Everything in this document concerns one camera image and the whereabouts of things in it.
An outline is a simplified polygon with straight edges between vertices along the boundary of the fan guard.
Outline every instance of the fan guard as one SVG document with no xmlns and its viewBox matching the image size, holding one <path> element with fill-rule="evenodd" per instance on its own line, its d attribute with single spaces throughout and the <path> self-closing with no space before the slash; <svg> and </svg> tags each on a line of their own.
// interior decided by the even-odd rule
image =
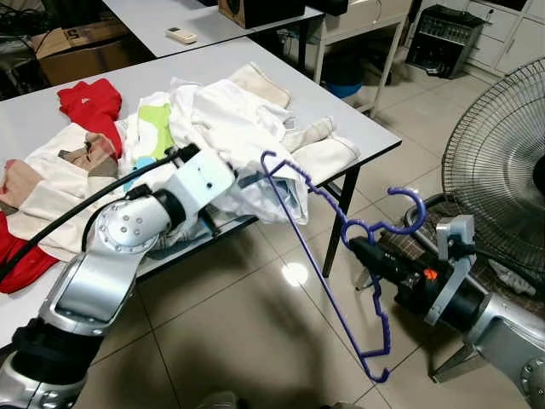
<svg viewBox="0 0 545 409">
<path fill-rule="evenodd" d="M 545 57 L 469 107 L 442 169 L 445 193 L 475 216 L 481 244 L 545 282 Z"/>
</svg>

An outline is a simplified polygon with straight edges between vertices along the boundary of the remote control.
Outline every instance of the remote control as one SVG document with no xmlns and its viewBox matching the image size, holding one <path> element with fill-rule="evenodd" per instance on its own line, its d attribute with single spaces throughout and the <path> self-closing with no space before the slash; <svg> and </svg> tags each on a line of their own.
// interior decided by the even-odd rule
<svg viewBox="0 0 545 409">
<path fill-rule="evenodd" d="M 173 38 L 176 41 L 180 41 L 184 44 L 191 44 L 197 41 L 197 34 L 193 34 L 183 28 L 171 27 L 166 31 L 167 37 Z"/>
</svg>

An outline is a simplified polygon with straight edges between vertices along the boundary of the red cloth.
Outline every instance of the red cloth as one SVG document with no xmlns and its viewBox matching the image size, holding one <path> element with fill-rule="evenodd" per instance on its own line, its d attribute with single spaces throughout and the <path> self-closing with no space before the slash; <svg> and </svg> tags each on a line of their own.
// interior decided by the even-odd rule
<svg viewBox="0 0 545 409">
<path fill-rule="evenodd" d="M 121 157 L 123 145 L 113 123 L 121 109 L 121 95 L 107 79 L 99 79 L 91 85 L 80 81 L 74 88 L 62 89 L 57 95 L 60 110 L 72 122 L 90 132 L 105 135 L 115 148 L 116 158 Z"/>
<path fill-rule="evenodd" d="M 25 240 L 17 239 L 9 233 L 6 216 L 0 212 L 0 267 L 15 256 L 25 244 Z M 0 283 L 0 292 L 11 294 L 25 288 L 56 262 L 58 262 L 56 258 L 46 254 L 39 247 L 34 247 Z"/>
</svg>

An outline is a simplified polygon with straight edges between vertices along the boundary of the gray table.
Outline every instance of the gray table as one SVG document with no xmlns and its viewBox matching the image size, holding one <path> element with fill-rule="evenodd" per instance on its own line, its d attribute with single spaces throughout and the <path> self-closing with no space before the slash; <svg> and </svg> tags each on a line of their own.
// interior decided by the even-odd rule
<svg viewBox="0 0 545 409">
<path fill-rule="evenodd" d="M 158 58 L 206 47 L 234 38 L 245 37 L 274 27 L 300 22 L 301 36 L 307 37 L 308 21 L 324 13 L 307 7 L 304 15 L 276 21 L 264 26 L 245 29 L 218 11 L 217 6 L 206 7 L 198 0 L 103 0 L 106 6 Z M 165 37 L 170 27 L 184 28 L 198 35 L 194 44 L 184 45 Z M 306 49 L 300 49 L 299 63 L 304 67 Z"/>
<path fill-rule="evenodd" d="M 292 92 L 293 99 L 289 109 L 297 117 L 297 126 L 304 127 L 318 118 L 332 115 L 338 124 L 339 135 L 358 146 L 361 155 L 357 161 L 350 164 L 343 172 L 331 175 L 326 181 L 315 181 L 324 184 L 339 175 L 346 175 L 340 192 L 341 207 L 346 210 L 360 166 L 396 147 L 401 140 L 248 38 L 239 38 L 196 49 L 191 53 L 130 66 L 87 78 L 86 81 L 108 78 L 123 97 L 120 118 L 124 118 L 136 111 L 142 96 L 168 89 L 173 76 L 203 84 L 211 83 L 228 77 L 250 60 L 257 63 L 272 81 Z M 0 134 L 3 146 L 0 151 L 2 161 L 8 158 L 24 158 L 69 124 L 69 119 L 59 111 L 56 92 L 71 86 L 73 84 L 64 84 L 0 102 L 0 123 L 3 125 L 2 134 Z M 221 226 L 221 236 L 242 228 L 254 220 L 254 218 L 245 217 L 226 221 Z M 340 226 L 336 222 L 328 249 L 329 263 L 333 261 L 335 255 Z M 158 271 L 167 264 L 179 261 L 182 257 L 214 241 L 210 236 L 205 236 L 189 245 L 179 245 L 160 254 L 151 254 L 140 265 L 138 275 L 141 277 Z M 12 296 L 0 295 L 0 347 L 9 344 L 11 335 L 18 326 L 25 325 L 30 318 L 36 316 L 40 304 L 55 282 L 61 267 L 61 263 L 53 266 L 36 283 Z"/>
</svg>

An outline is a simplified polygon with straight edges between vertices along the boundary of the clothing pile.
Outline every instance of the clothing pile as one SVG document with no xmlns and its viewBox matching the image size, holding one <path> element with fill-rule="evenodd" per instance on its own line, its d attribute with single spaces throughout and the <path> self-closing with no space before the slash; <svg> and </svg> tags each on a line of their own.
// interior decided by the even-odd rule
<svg viewBox="0 0 545 409">
<path fill-rule="evenodd" d="M 71 120 L 58 135 L 25 160 L 6 163 L 0 187 L 0 264 L 74 205 L 135 169 L 164 158 L 172 146 L 195 143 L 214 149 L 236 171 L 235 184 L 212 205 L 228 216 L 254 215 L 264 222 L 286 222 L 273 189 L 263 175 L 261 154 L 270 163 L 288 159 L 322 181 L 359 157 L 358 149 L 335 133 L 332 118 L 304 130 L 294 129 L 290 93 L 253 63 L 230 78 L 201 85 L 173 78 L 168 92 L 141 99 L 137 112 L 118 120 L 121 95 L 105 79 L 80 82 L 59 91 L 60 109 Z M 57 260 L 81 250 L 83 230 L 101 206 L 133 187 L 159 188 L 175 172 L 173 164 L 152 170 L 103 197 L 42 240 L 0 284 L 11 293 L 36 280 Z M 275 182 L 292 216 L 308 220 L 307 187 L 288 167 Z M 165 247 L 194 239 L 196 218 L 186 220 L 158 241 Z"/>
</svg>

